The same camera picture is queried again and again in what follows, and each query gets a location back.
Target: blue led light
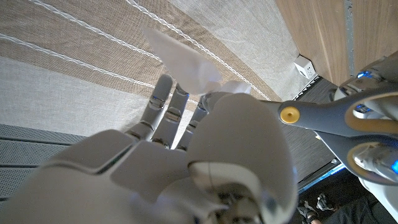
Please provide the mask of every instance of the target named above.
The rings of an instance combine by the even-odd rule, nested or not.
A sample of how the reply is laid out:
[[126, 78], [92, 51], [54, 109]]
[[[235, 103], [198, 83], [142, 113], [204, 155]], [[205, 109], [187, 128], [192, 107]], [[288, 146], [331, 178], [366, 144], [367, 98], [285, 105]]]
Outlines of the blue led light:
[[398, 174], [398, 160], [391, 166], [391, 169]]
[[302, 189], [300, 189], [298, 191], [299, 194], [301, 194], [302, 192], [308, 190], [310, 187], [314, 186], [315, 184], [317, 184], [319, 181], [338, 173], [339, 171], [343, 170], [345, 168], [344, 164], [339, 164], [338, 166], [336, 166], [335, 168], [329, 170], [326, 174], [323, 174], [322, 176], [318, 177], [318, 179], [314, 180], [313, 182], [309, 183], [308, 185], [306, 185], [305, 187], [303, 187]]

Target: white paper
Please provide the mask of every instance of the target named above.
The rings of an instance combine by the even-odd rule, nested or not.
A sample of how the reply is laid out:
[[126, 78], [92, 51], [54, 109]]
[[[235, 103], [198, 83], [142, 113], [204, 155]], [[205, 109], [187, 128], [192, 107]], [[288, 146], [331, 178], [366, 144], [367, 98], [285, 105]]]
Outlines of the white paper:
[[143, 27], [154, 52], [181, 88], [192, 95], [204, 95], [221, 87], [222, 79], [213, 63], [183, 43], [157, 31]]

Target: gray scissors handle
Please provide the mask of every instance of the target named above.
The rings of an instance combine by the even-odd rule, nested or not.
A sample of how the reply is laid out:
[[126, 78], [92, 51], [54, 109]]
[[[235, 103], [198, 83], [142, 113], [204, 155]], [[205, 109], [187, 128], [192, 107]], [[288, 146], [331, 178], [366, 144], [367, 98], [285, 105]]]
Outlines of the gray scissors handle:
[[[279, 107], [280, 119], [293, 126], [321, 131], [339, 136], [354, 137], [372, 134], [398, 135], [398, 121], [383, 119], [359, 119], [353, 114], [355, 106], [365, 101], [385, 96], [398, 96], [398, 85], [366, 90], [340, 100], [316, 104], [286, 101]], [[286, 116], [293, 116], [290, 123]]]

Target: wall socket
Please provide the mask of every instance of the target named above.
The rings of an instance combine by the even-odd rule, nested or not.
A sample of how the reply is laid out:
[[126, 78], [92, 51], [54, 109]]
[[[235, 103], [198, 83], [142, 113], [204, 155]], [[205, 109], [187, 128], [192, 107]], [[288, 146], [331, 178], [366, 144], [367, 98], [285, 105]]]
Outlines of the wall socket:
[[307, 79], [311, 79], [315, 75], [317, 75], [315, 69], [313, 68], [312, 62], [301, 55], [296, 58], [296, 60], [294, 61], [294, 65], [296, 66], [300, 74]]

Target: wooden panel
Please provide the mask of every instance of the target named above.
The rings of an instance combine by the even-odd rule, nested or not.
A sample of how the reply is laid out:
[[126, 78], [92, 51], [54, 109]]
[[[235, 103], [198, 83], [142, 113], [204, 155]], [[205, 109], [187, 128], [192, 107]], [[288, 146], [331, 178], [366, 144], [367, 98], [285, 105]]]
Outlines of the wooden panel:
[[354, 68], [398, 50], [398, 1], [353, 0]]
[[339, 85], [349, 78], [344, 0], [276, 0], [301, 55]]

